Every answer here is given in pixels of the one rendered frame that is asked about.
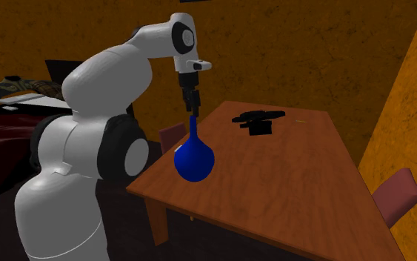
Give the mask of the brown wooden table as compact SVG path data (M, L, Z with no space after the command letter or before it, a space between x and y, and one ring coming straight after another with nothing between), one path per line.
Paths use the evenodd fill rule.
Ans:
M172 209L315 261L405 261L329 114L288 108L265 136L232 123L257 109L226 101L199 122L215 155L206 179L182 179L167 152L128 186L155 243Z

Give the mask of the dark red bed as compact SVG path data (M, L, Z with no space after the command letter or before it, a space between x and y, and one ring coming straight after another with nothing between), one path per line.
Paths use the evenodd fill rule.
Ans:
M51 77L48 81L5 76L0 82L0 101L10 94L29 90L60 102L60 84L81 62L48 59L45 64ZM15 103L8 110L0 105L0 194L34 173L29 157L30 137L36 124L48 116L68 113L69 108L47 105Z

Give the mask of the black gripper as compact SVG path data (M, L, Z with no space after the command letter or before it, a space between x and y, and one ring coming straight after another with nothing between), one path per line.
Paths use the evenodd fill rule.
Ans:
M178 75L179 86L182 88L183 100L186 111L192 111L194 116L199 116L201 100L199 91L195 89L199 85L198 73L180 73Z

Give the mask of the black flat-topped object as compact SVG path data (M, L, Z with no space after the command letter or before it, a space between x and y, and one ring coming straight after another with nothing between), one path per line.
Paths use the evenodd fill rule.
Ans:
M232 123L239 123L240 128L247 128L250 136L269 135L272 133L272 120L285 115L282 110L252 110L232 118Z

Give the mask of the blue round-bellied vase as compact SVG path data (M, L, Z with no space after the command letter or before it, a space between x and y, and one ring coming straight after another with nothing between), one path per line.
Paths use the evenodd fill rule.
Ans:
M209 176L214 163L213 150L198 136L197 118L190 116L190 135L174 155L177 172L189 182L200 182Z

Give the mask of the dark red chair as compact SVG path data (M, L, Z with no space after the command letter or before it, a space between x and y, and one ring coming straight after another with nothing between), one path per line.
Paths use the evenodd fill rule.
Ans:
M417 204L417 184L409 168L401 168L372 194L388 228Z
M161 152L165 154L187 134L185 124L180 122L174 126L159 130Z

